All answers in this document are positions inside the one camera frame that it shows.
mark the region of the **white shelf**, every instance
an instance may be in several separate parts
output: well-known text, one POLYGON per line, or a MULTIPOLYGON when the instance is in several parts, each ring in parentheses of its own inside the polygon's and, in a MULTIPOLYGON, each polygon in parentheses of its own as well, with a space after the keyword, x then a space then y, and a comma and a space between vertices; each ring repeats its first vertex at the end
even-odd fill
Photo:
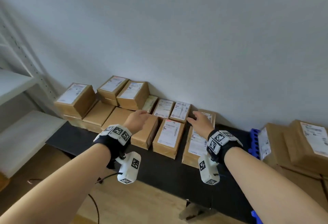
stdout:
POLYGON ((0 105, 35 84, 36 80, 33 77, 0 69, 0 105))
POLYGON ((65 122, 32 111, 0 133, 0 171, 12 177, 65 122))

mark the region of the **black table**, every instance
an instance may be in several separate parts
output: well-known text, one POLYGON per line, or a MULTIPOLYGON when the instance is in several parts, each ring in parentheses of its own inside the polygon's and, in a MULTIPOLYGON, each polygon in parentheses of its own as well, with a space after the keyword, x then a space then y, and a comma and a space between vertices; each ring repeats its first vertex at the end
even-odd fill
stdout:
MULTIPOLYGON (((153 152, 152 147, 145 150, 130 145, 127 153, 135 151, 141 155, 137 179, 182 199, 206 208, 215 209, 245 223, 255 223, 255 219, 251 216, 252 207, 226 169, 220 165, 218 166, 219 173, 222 175, 220 182, 211 186, 202 182, 198 169, 181 163, 189 127, 190 125, 187 124, 175 160, 153 152)), ((248 150, 250 145, 248 132, 223 125, 217 125, 217 128, 227 130, 235 135, 243 143, 244 149, 248 150)), ((96 136, 97 134, 94 132, 73 127, 69 122, 66 122, 46 143, 73 158, 91 147, 96 136)))

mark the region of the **white wall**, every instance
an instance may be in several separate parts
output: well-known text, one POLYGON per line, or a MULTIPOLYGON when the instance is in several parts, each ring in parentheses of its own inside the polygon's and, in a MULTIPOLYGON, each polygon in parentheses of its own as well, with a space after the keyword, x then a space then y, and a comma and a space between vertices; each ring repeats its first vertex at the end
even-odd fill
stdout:
POLYGON ((248 130, 328 125, 327 0, 2 0, 61 93, 111 75, 248 130))

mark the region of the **light wood floor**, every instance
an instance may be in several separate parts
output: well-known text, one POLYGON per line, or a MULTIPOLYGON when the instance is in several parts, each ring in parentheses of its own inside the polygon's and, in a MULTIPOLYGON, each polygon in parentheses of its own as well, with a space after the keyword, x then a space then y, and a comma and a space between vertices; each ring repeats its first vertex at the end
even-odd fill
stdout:
MULTIPOLYGON (((63 153, 50 146, 44 146, 12 178, 10 184, 0 192, 0 214, 5 212, 33 186, 27 183, 30 178, 45 178, 69 161, 63 153)), ((102 176, 113 171, 106 169, 102 176)), ((183 224, 178 215, 185 207, 185 200, 153 188, 142 182, 123 185, 115 176, 97 184, 90 194, 96 200, 100 211, 100 223, 172 223, 183 224)), ((97 220, 95 206, 89 197, 80 207, 78 214, 97 220)), ((217 213, 197 224, 240 224, 242 222, 217 213)))

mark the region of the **wristband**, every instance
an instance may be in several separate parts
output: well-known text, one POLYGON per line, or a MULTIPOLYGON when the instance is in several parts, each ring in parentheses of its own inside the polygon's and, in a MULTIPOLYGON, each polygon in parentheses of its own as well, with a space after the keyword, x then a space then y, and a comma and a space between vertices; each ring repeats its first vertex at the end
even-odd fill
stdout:
POLYGON ((122 125, 110 125, 104 131, 99 133, 93 141, 93 145, 100 143, 111 152, 111 160, 123 155, 126 148, 131 143, 132 133, 122 125))
POLYGON ((230 132, 213 130, 208 135, 207 152, 211 155, 211 160, 224 164, 224 156, 232 147, 243 148, 243 144, 230 132))

